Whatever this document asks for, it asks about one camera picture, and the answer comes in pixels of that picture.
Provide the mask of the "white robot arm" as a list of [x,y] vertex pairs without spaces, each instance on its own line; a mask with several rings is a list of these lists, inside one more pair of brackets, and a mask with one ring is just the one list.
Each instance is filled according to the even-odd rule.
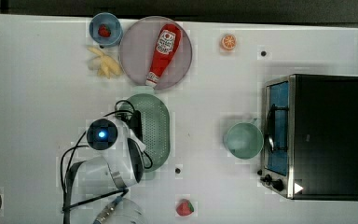
[[94,120],[73,147],[91,150],[94,157],[69,162],[61,173],[63,222],[71,223],[71,212],[82,205],[113,195],[124,196],[141,182],[145,172],[142,122],[138,113],[128,119]]

